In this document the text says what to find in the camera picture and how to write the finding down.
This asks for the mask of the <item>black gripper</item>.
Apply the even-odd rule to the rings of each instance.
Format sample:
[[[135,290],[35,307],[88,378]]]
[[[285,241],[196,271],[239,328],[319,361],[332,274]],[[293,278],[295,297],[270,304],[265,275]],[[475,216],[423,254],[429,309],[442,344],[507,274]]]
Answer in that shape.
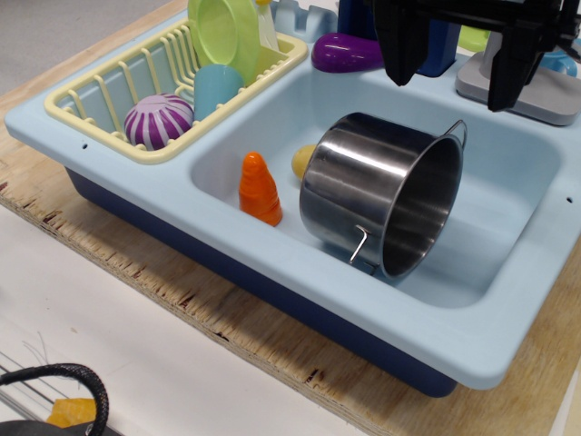
[[[578,1],[373,1],[384,68],[404,86],[428,57],[430,19],[501,33],[487,107],[513,108],[544,52],[570,50],[580,34]]]

